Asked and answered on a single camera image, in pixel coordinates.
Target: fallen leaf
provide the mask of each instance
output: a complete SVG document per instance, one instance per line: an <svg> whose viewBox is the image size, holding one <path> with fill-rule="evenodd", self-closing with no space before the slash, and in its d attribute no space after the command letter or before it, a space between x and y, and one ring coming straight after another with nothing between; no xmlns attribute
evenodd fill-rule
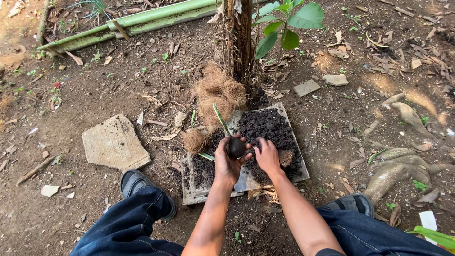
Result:
<svg viewBox="0 0 455 256"><path fill-rule="evenodd" d="M439 190L434 189L428 194L422 196L417 202L413 203L417 207L424 207L427 203L434 204L435 200L438 198Z"/></svg>
<svg viewBox="0 0 455 256"><path fill-rule="evenodd" d="M73 58L74 61L76 61L77 65L79 66L83 66L84 65L84 62L81 58L79 58L78 56L74 56L72 53L70 53L69 51L65 51L71 58Z"/></svg>
<svg viewBox="0 0 455 256"><path fill-rule="evenodd" d="M365 150L363 147L359 148L359 157L366 158L365 156Z"/></svg>
<svg viewBox="0 0 455 256"><path fill-rule="evenodd" d="M261 231L255 225L248 225L251 230L261 233Z"/></svg>
<svg viewBox="0 0 455 256"><path fill-rule="evenodd" d="M359 159L359 160L355 160L355 161L352 161L350 164L349 164L349 169L352 169L354 167L356 167L357 165L365 162L366 159Z"/></svg>

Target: black sandal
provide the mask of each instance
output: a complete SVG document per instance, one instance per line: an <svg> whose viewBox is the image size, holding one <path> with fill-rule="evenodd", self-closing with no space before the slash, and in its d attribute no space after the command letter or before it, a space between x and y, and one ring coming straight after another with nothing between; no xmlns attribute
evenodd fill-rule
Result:
<svg viewBox="0 0 455 256"><path fill-rule="evenodd" d="M323 204L321 208L328 210L353 210L374 218L374 205L370 198L362 193L345 195Z"/></svg>
<svg viewBox="0 0 455 256"><path fill-rule="evenodd" d="M156 188L157 186L145 176L141 171L137 169L129 169L120 179L120 191L123 198L128 198L132 196L136 191L141 188L151 187ZM171 203L171 212L166 216L163 216L161 220L170 220L174 217L175 213L177 212L177 205L175 204L174 200L168 195L169 202Z"/></svg>

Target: broken concrete piece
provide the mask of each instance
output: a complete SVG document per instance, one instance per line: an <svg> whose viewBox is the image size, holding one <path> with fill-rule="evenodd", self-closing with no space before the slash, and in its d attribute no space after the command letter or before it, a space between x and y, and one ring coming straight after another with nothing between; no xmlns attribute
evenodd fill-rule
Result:
<svg viewBox="0 0 455 256"><path fill-rule="evenodd" d="M185 121L187 119L187 114L183 112L177 112L177 115L175 115L174 121L175 121L175 128L182 127L185 124Z"/></svg>
<svg viewBox="0 0 455 256"><path fill-rule="evenodd" d="M58 192L59 188L60 186L44 185L44 187L41 189L41 195L51 197L53 194Z"/></svg>
<svg viewBox="0 0 455 256"><path fill-rule="evenodd" d="M87 162L121 171L139 169L152 160L142 147L134 127L119 114L82 133Z"/></svg>
<svg viewBox="0 0 455 256"><path fill-rule="evenodd" d="M335 86L347 85L349 82L344 74L341 75L325 75L322 77L326 84Z"/></svg>
<svg viewBox="0 0 455 256"><path fill-rule="evenodd" d="M313 79L308 80L304 83L301 83L297 86L294 86L295 93L301 98L311 92L314 92L321 87Z"/></svg>

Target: small sprout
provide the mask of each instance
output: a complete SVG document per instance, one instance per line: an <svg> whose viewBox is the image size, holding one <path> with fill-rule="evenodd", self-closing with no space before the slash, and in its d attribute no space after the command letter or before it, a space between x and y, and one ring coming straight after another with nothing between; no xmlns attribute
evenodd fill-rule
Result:
<svg viewBox="0 0 455 256"><path fill-rule="evenodd" d="M397 205L394 204L394 203L391 203L391 204L385 203L385 205L386 205L390 210L393 210L393 209L397 206Z"/></svg>
<svg viewBox="0 0 455 256"><path fill-rule="evenodd" d="M425 191L426 188L428 187L428 185L423 184L415 179L413 179L412 182L414 183L414 186L416 189L421 189L421 190Z"/></svg>
<svg viewBox="0 0 455 256"><path fill-rule="evenodd" d="M422 120L423 124L426 124L428 122L429 117L421 116L420 119Z"/></svg>

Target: blue jeans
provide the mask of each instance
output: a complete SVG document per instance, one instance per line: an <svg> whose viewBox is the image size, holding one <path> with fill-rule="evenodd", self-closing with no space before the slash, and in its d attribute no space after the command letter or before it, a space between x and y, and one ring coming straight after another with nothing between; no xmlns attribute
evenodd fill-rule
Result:
<svg viewBox="0 0 455 256"><path fill-rule="evenodd" d="M349 256L453 256L423 239L361 213L317 210ZM153 223L169 211L169 200L161 189L140 189L110 208L85 233L70 256L179 256L183 246L150 239Z"/></svg>

